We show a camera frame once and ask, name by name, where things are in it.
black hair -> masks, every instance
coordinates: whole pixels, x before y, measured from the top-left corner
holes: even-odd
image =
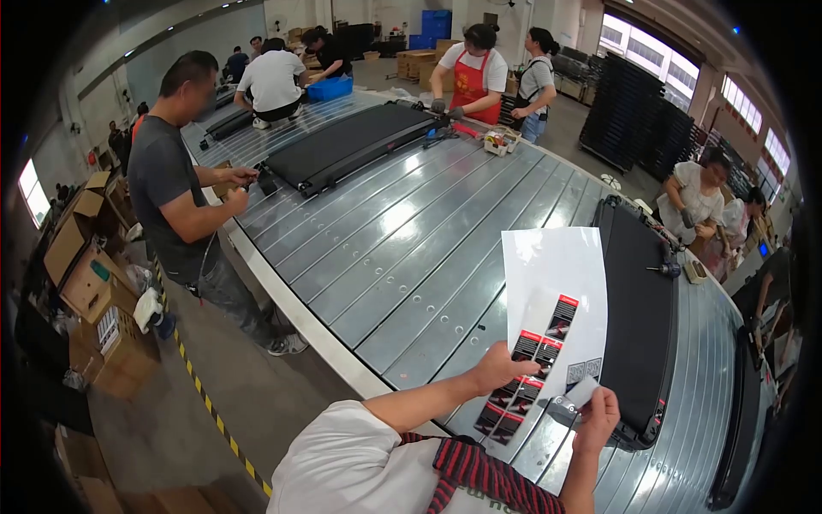
[[[478,49],[490,50],[496,45],[496,32],[490,25],[478,23],[465,31],[465,41]]]
[[[765,207],[768,205],[765,203],[765,195],[762,193],[762,190],[759,186],[754,186],[748,192],[748,199],[745,203],[755,203],[758,206]]]
[[[300,40],[302,41],[302,44],[311,46],[320,39],[324,39],[327,34],[328,32],[326,32],[326,29],[322,27],[318,29],[306,30],[302,33],[302,38]]]
[[[702,152],[702,165],[719,164],[726,172],[731,173],[731,161],[725,156],[725,152],[718,146],[709,146]]]
[[[285,48],[285,39],[271,38],[266,39],[265,43],[260,47],[260,54],[268,52],[269,50],[282,50]]]
[[[163,76],[159,95],[168,98],[174,95],[186,81],[205,81],[211,72],[219,71],[217,59],[203,50],[192,50],[183,54]]]
[[[556,55],[560,51],[560,44],[554,41],[554,37],[547,30],[531,27],[528,33],[531,35],[531,40],[538,44],[543,52]]]

concrete floor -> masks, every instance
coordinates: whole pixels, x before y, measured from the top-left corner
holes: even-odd
[[[418,84],[385,79],[394,59],[354,63],[355,84],[373,90],[401,87],[419,95]],[[650,205],[659,183],[640,169],[625,177],[577,148],[588,108],[558,97],[538,144],[588,170],[610,174],[631,198]],[[223,248],[260,303],[266,293],[245,263]],[[131,255],[145,256],[139,248]],[[169,304],[196,374],[240,449],[258,473],[271,474],[293,438],[329,403],[357,395],[312,349],[270,357],[209,304],[200,306],[184,288],[166,280]],[[218,484],[246,512],[262,512],[265,494],[243,469],[215,426],[188,376],[173,340],[159,342],[162,366],[131,403],[93,388],[89,405],[95,431],[118,489],[142,492],[181,485]]]

qr code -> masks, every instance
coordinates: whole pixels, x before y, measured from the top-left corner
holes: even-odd
[[[602,359],[591,359],[585,363],[585,374],[589,377],[598,377],[599,369],[603,366]]]
[[[568,378],[566,384],[576,384],[585,376],[585,363],[577,363],[568,366]]]

yellow black floor tape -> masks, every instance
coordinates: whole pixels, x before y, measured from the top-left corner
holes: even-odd
[[[159,261],[157,260],[156,255],[154,255],[152,261],[153,261],[153,264],[154,264],[154,269],[155,269],[155,274],[157,276],[157,281],[159,282],[160,301],[163,303],[163,309],[165,309],[165,312],[168,312],[169,311],[169,301],[168,301],[168,298],[166,297],[165,284],[163,284],[163,274],[160,271]],[[214,407],[213,403],[211,403],[211,398],[209,398],[208,393],[206,393],[206,389],[203,387],[203,384],[200,381],[200,378],[194,372],[194,366],[192,366],[192,361],[188,358],[188,355],[186,355],[186,347],[182,343],[182,338],[180,337],[180,332],[176,328],[174,329],[174,342],[177,343],[177,347],[180,351],[180,357],[182,357],[182,361],[186,364],[186,370],[188,371],[188,374],[192,377],[192,380],[194,381],[194,387],[196,387],[197,392],[200,393],[200,398],[202,398],[203,401],[205,402],[205,407],[211,413],[211,418],[217,424],[217,429],[219,430],[220,433],[223,434],[223,437],[225,437],[225,440],[228,442],[229,446],[231,447],[231,451],[234,452],[234,455],[236,455],[237,458],[242,463],[242,465],[245,466],[246,471],[248,472],[248,474],[254,479],[255,482],[257,482],[257,484],[260,485],[260,487],[263,490],[263,493],[265,493],[266,496],[270,498],[271,497],[271,486],[268,485],[268,483],[262,478],[262,476],[260,476],[259,473],[257,473],[257,470],[254,467],[254,465],[252,465],[251,461],[248,460],[248,457],[246,457],[246,454],[244,454],[242,452],[242,450],[240,450],[240,447],[237,444],[237,441],[234,441],[234,438],[229,433],[229,429],[225,426],[225,422],[223,421],[223,419],[220,417],[219,413],[217,412],[217,408]]]

gray pants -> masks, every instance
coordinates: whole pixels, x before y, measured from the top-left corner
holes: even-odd
[[[214,269],[200,279],[200,295],[223,311],[246,336],[266,350],[279,350],[285,336],[294,333],[290,326],[272,325],[266,320],[254,295],[222,252]]]

